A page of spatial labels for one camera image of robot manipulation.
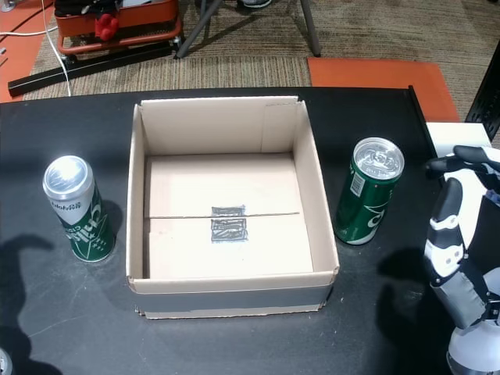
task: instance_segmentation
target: white cable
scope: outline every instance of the white cable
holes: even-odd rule
[[[51,31],[54,31],[54,30],[57,30],[57,26],[51,27],[47,31],[51,32]],[[7,35],[7,36],[10,36],[10,37],[33,37],[35,35],[42,35],[42,34],[45,34],[45,30],[38,31],[37,33],[0,33],[0,37],[3,36],[3,35]]]
[[[61,56],[59,56],[57,49],[55,49],[54,43],[52,43],[52,39],[50,38],[50,35],[48,34],[47,20],[45,19],[44,0],[41,0],[41,12],[44,14],[44,27],[45,27],[45,33],[47,34],[48,43],[50,43],[50,46],[52,47],[52,51],[54,51],[55,57],[57,57],[57,61],[59,61],[59,65],[62,67],[62,71],[64,72],[64,77],[66,78],[66,84],[68,86],[68,96],[71,96],[71,84],[70,84],[70,79],[68,78],[68,72],[66,71],[66,67],[64,66],[64,62],[61,60]]]

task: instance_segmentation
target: can label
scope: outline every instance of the can label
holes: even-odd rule
[[[115,237],[95,183],[73,200],[49,200],[78,258],[96,262],[111,252]]]
[[[384,218],[397,180],[370,178],[351,161],[335,216],[335,234],[351,245],[371,240]]]

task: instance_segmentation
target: soda can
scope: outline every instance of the soda can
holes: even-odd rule
[[[14,371],[13,361],[9,354],[0,348],[0,374],[1,375],[16,375]]]
[[[45,171],[43,188],[77,258],[97,262],[107,257],[115,236],[91,166],[77,156],[58,158]]]
[[[367,138],[354,147],[335,215],[338,238],[351,245],[373,238],[404,167],[403,154],[387,139]]]

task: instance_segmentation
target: silver can top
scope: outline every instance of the silver can top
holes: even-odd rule
[[[85,192],[94,179],[92,168],[78,156],[62,156],[45,170],[43,187],[52,199],[65,201]]]
[[[405,158],[401,150],[383,138],[366,138],[354,147],[354,162],[368,177],[392,180],[401,176]]]
[[[0,373],[2,375],[13,375],[13,361],[9,355],[0,348]]]

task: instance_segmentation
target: robot finger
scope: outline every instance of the robot finger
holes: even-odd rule
[[[488,174],[500,177],[500,150],[491,147],[455,146],[453,152],[464,162],[486,166]]]
[[[443,173],[450,173],[463,169],[473,170],[477,173],[488,173],[488,168],[482,164],[465,162],[454,155],[429,160],[425,165],[425,169],[428,178],[438,178],[441,177]]]

